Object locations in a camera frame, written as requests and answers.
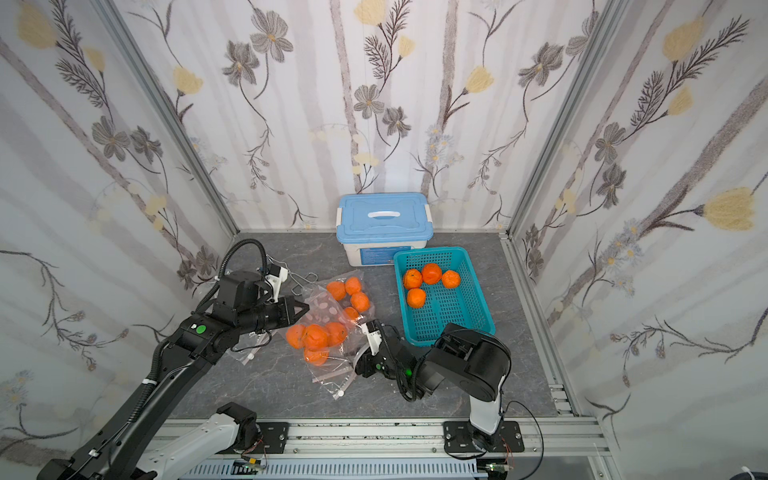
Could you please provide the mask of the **clear zip-top bag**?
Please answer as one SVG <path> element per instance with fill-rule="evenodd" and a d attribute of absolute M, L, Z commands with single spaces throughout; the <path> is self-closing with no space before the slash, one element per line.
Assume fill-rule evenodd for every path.
<path fill-rule="evenodd" d="M 226 354 L 242 365 L 248 365 L 256 354 L 272 341 L 273 335 L 269 330 L 250 332 L 240 337 L 238 343 L 228 349 Z"/>
<path fill-rule="evenodd" d="M 308 311 L 282 337 L 302 357 L 312 382 L 333 399 L 344 397 L 368 347 L 362 324 L 374 313 L 364 273 L 355 269 L 297 289 Z"/>

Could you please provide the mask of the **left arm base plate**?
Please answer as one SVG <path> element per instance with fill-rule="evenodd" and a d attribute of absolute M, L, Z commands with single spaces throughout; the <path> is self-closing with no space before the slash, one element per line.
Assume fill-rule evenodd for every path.
<path fill-rule="evenodd" d="M 283 454 L 289 428 L 288 422 L 245 422 L 238 426 L 235 441 L 226 453 Z"/>

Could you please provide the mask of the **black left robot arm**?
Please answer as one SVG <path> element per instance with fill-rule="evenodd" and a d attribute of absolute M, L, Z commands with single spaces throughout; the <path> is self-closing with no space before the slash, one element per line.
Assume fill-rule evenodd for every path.
<path fill-rule="evenodd" d="M 189 317 L 154 350 L 150 369 L 112 418 L 67 459 L 45 464 L 41 479 L 157 479 L 140 458 L 183 397 L 250 333 L 291 327 L 310 307 L 282 296 L 282 267 L 256 239 L 236 242 Z"/>

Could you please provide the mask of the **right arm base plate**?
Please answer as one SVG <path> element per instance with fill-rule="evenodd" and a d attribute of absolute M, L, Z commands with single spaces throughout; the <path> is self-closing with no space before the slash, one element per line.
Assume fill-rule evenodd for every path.
<path fill-rule="evenodd" d="M 442 423 L 442 433 L 444 450 L 451 455 L 525 451 L 520 426 L 514 421 L 503 421 L 493 435 L 473 427 L 468 420 L 445 421 Z"/>

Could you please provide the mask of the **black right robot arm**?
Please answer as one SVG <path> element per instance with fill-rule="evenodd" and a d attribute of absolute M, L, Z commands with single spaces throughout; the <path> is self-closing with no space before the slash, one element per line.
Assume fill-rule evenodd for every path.
<path fill-rule="evenodd" d="M 379 373 L 393 380 L 407 402 L 432 395 L 445 381 L 469 396 L 469 418 L 442 424 L 448 456 L 478 460 L 503 454 L 510 458 L 525 451 L 519 425 L 505 418 L 503 386 L 511 373 L 511 355 L 496 337 L 449 323 L 432 346 L 417 356 L 394 327 L 372 320 L 361 328 L 367 345 L 353 360 L 356 375 L 368 378 Z"/>

